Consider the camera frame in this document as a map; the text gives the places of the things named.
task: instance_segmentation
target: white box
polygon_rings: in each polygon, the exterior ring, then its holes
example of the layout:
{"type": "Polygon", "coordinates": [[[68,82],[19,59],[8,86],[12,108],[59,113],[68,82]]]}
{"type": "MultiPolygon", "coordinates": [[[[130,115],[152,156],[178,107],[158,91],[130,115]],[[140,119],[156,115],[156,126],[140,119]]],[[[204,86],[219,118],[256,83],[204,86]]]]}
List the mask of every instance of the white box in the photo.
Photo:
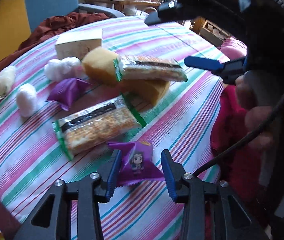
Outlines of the white box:
{"type": "Polygon", "coordinates": [[[55,43],[58,59],[77,57],[82,60],[89,51],[102,46],[102,34],[102,29],[60,34],[55,43]]]}

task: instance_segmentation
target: brown cloth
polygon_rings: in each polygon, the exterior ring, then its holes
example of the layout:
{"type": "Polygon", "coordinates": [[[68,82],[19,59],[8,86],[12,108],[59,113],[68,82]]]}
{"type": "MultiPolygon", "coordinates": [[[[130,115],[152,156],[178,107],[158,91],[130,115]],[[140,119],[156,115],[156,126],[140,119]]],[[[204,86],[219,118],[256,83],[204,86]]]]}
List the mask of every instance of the brown cloth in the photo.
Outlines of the brown cloth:
{"type": "Polygon", "coordinates": [[[87,14],[72,12],[67,16],[53,16],[47,18],[32,32],[26,41],[23,41],[18,50],[5,57],[0,61],[0,71],[10,65],[18,57],[35,47],[36,45],[46,41],[47,39],[74,29],[76,27],[109,19],[104,13],[87,14]]]}

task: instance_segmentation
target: tablecloth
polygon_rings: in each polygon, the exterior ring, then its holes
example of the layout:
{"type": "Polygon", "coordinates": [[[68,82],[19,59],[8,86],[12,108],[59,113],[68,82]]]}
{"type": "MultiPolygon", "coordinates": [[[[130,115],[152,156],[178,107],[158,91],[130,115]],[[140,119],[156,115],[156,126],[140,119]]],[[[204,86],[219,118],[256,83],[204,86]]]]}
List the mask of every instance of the tablecloth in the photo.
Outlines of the tablecloth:
{"type": "MultiPolygon", "coordinates": [[[[219,111],[222,85],[210,72],[183,65],[189,55],[228,58],[200,36],[177,23],[147,26],[143,17],[123,17],[85,25],[71,32],[103,29],[103,47],[119,54],[152,55],[175,58],[182,64],[188,82],[172,82],[157,106],[139,98],[132,103],[147,126],[126,133],[119,140],[152,140],[153,162],[161,169],[160,154],[169,149],[173,159],[193,172],[212,158],[210,132],[219,111]]],[[[52,122],[98,102],[118,95],[116,89],[92,80],[90,89],[69,112],[45,102],[56,83],[48,80],[43,67],[56,58],[53,37],[17,59],[13,90],[0,101],[0,200],[11,214],[23,222],[45,191],[56,179],[80,180],[107,161],[110,150],[105,144],[68,161],[52,130],[52,122]],[[15,95],[20,85],[31,83],[37,90],[39,109],[30,118],[20,116],[15,95]]],[[[214,166],[200,178],[215,182],[219,168],[214,166]]],[[[108,204],[100,204],[105,239],[175,239],[180,230],[182,204],[170,199],[165,182],[145,181],[116,188],[108,204]]],[[[76,202],[72,207],[72,240],[77,239],[76,202]]]]}

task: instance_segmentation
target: red cloth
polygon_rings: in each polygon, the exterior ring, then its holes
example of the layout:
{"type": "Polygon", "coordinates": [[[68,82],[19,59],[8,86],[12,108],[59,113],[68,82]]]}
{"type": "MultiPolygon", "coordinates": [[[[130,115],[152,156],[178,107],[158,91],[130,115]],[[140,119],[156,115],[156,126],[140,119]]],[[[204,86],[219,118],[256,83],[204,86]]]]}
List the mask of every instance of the red cloth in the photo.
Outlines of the red cloth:
{"type": "Polygon", "coordinates": [[[10,65],[18,57],[35,47],[36,45],[46,41],[47,39],[74,29],[76,27],[109,19],[104,13],[86,14],[72,12],[67,16],[53,16],[47,18],[33,31],[30,37],[21,43],[18,50],[5,57],[0,61],[0,71],[10,65]]]}
{"type": "MultiPolygon", "coordinates": [[[[239,141],[247,134],[244,123],[246,110],[237,102],[235,86],[227,86],[220,97],[221,108],[211,132],[214,155],[239,141]]],[[[249,212],[264,226],[265,216],[256,201],[260,185],[261,154],[245,146],[219,163],[221,179],[228,181],[245,203],[249,212]]],[[[209,212],[206,213],[205,239],[211,239],[209,212]]]]}

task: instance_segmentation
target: purple snack package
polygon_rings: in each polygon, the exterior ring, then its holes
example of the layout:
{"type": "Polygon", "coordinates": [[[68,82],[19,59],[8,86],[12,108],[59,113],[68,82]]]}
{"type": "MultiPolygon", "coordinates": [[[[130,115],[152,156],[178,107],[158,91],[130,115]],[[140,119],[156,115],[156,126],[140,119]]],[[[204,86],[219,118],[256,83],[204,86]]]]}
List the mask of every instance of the purple snack package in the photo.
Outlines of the purple snack package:
{"type": "Polygon", "coordinates": [[[89,85],[90,83],[79,78],[64,79],[51,90],[46,101],[57,102],[63,110],[69,111],[73,102],[89,85]]]}
{"type": "Polygon", "coordinates": [[[164,180],[163,173],[152,162],[152,141],[108,142],[107,145],[122,151],[117,186],[132,185],[143,180],[164,180]]]}

